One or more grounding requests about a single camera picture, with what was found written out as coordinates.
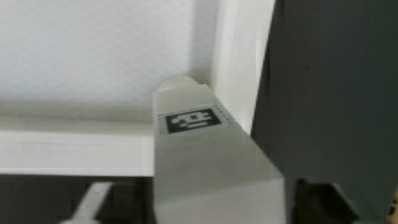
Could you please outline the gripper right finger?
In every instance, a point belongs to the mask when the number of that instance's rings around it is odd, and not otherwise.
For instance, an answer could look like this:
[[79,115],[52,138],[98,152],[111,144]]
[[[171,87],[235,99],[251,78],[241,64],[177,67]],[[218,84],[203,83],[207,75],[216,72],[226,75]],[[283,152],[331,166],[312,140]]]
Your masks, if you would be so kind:
[[398,224],[398,200],[379,216],[365,202],[354,200],[337,183],[296,183],[292,224]]

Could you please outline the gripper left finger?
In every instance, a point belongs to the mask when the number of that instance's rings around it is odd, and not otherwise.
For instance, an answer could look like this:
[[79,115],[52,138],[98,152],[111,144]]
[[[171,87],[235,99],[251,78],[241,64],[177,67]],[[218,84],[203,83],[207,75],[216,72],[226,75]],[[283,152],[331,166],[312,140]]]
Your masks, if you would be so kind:
[[152,190],[146,181],[95,182],[59,224],[157,224]]

